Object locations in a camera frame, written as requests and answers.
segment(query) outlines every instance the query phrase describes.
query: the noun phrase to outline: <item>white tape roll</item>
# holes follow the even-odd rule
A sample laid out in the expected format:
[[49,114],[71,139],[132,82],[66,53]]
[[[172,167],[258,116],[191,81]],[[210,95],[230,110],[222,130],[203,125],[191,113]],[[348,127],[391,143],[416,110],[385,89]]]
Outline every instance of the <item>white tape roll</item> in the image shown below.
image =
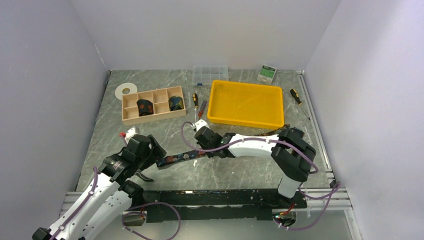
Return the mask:
[[137,86],[134,83],[126,82],[122,83],[115,89],[115,96],[119,100],[122,100],[122,95],[135,94],[137,92]]

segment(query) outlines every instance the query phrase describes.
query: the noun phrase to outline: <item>patterned strap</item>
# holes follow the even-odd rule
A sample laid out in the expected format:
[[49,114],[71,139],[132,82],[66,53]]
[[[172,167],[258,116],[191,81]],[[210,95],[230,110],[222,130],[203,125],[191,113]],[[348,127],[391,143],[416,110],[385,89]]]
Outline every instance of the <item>patterned strap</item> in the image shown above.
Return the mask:
[[[272,130],[266,133],[260,133],[260,134],[256,134],[256,137],[264,137],[264,136],[271,136],[271,135],[275,135],[275,134],[280,134],[282,130],[284,129],[288,129],[290,128],[289,124],[285,124],[284,126],[278,128],[277,130]],[[177,164],[177,163],[181,163],[184,161],[188,161],[188,160],[192,160],[192,159],[197,159],[197,158],[201,158],[206,156],[206,153],[203,151],[196,151],[196,150],[191,150],[191,151],[186,151],[180,154],[176,154],[176,155],[170,155],[170,156],[166,156],[164,158],[159,159],[156,162],[156,166],[159,169],[164,169],[165,167],[168,167],[172,164]]]

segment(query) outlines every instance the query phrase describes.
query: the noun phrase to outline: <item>yellow tray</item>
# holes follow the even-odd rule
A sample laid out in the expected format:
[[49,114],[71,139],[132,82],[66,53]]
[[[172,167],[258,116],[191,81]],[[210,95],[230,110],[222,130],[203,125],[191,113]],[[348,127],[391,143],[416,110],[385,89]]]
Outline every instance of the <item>yellow tray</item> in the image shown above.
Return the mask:
[[279,86],[214,80],[207,118],[212,123],[278,129],[284,125]]

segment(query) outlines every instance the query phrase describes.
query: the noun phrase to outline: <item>clear plastic box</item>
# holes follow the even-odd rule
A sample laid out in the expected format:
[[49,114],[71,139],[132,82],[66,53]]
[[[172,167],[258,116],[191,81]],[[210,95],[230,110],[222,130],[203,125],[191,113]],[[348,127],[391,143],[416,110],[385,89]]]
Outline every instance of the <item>clear plastic box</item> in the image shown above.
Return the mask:
[[214,80],[228,81],[228,66],[193,66],[194,85],[212,85]]

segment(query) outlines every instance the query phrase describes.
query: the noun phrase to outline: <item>plastic tray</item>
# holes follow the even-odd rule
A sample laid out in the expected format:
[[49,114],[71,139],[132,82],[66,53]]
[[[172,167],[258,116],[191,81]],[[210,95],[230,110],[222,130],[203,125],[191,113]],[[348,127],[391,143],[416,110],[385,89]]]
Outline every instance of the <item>plastic tray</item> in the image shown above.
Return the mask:
[[215,80],[207,117],[212,123],[278,129],[284,125],[279,86]]
[[194,66],[193,67],[193,84],[202,87],[211,85],[213,80],[228,81],[227,66]]

